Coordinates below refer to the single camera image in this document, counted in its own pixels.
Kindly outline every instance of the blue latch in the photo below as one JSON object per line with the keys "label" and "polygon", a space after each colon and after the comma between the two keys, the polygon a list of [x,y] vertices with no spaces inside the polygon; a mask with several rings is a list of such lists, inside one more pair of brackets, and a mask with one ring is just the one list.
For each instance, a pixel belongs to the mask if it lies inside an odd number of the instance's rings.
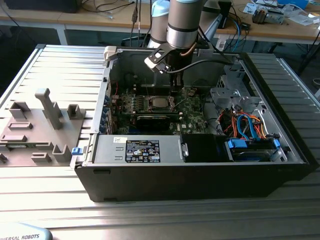
{"label": "blue latch", "polygon": [[247,143],[244,139],[230,139],[228,141],[228,146],[230,149],[237,149],[237,148],[243,148],[243,149],[246,149],[248,146],[247,146]]}
{"label": "blue latch", "polygon": [[71,154],[73,156],[80,156],[84,154],[84,149],[81,147],[74,147],[72,148]]}
{"label": "blue latch", "polygon": [[273,143],[274,143],[274,145],[275,145],[276,148],[279,148],[279,147],[280,147],[280,142],[279,142],[278,139],[273,140]]}

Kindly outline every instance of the blue drive bracket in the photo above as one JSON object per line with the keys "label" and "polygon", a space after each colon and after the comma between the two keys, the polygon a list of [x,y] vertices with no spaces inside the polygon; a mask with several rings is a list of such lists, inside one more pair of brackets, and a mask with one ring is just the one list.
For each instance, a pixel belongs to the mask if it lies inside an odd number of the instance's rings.
{"label": "blue drive bracket", "polygon": [[230,149],[237,149],[237,148],[246,149],[248,147],[244,139],[230,139],[228,141],[228,146]]}

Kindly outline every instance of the table leg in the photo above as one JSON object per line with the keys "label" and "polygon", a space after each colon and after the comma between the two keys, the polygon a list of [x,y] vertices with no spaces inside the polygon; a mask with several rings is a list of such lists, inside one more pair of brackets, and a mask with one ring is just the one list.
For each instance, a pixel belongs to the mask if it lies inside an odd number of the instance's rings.
{"label": "table leg", "polygon": [[223,51],[225,49],[225,45],[227,43],[227,40],[230,38],[229,34],[219,34],[218,36],[218,42],[216,43],[216,48],[220,51]]}
{"label": "table leg", "polygon": [[55,28],[56,32],[58,33],[58,37],[60,40],[60,45],[68,45],[68,41],[67,41],[67,37],[66,37],[66,28],[65,25],[63,24],[59,24],[56,28]]}

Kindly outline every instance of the workbench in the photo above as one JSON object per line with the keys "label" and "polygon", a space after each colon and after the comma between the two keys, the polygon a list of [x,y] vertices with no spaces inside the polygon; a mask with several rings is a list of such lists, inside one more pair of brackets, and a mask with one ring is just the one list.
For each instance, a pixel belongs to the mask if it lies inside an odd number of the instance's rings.
{"label": "workbench", "polygon": [[[34,93],[45,87],[60,108],[72,103],[86,109],[78,146],[88,144],[103,52],[87,46],[35,49],[0,98],[0,129],[15,100],[42,108]],[[95,203],[68,166],[0,167],[0,222],[48,228],[55,240],[315,240],[320,237],[319,186],[317,170],[266,198]]]}
{"label": "workbench", "polygon": [[[234,1],[234,8],[237,15],[243,22],[251,24],[247,40],[277,42],[277,43],[295,43],[312,44],[315,40],[318,30],[317,24],[303,26],[289,19],[285,19],[282,25],[278,24],[255,24],[252,23],[252,15],[243,13],[248,0]],[[107,3],[106,0],[96,0],[96,4]],[[127,3],[118,1],[115,4],[104,6],[103,9],[111,9]],[[35,10],[11,10],[8,9],[1,0],[1,4],[6,12],[16,20],[22,27],[50,28],[57,31],[60,44],[68,45],[65,30],[83,30],[83,31],[102,31],[102,32],[122,32],[129,33],[132,27],[131,17],[135,4],[118,8],[112,11],[112,19],[105,13],[93,13],[79,9],[78,13],[62,13],[53,11],[35,11]],[[94,10],[91,1],[85,5],[86,8]],[[320,11],[320,6],[309,4],[306,11]],[[146,33],[150,26],[150,8],[149,4],[143,3],[141,6],[141,33]],[[0,25],[15,26],[16,24],[0,9]],[[135,25],[134,33],[138,32],[138,24]],[[236,33],[236,28],[232,21],[228,21],[225,29],[218,29],[215,38],[219,38],[217,46],[224,45],[225,41],[232,38]]]}

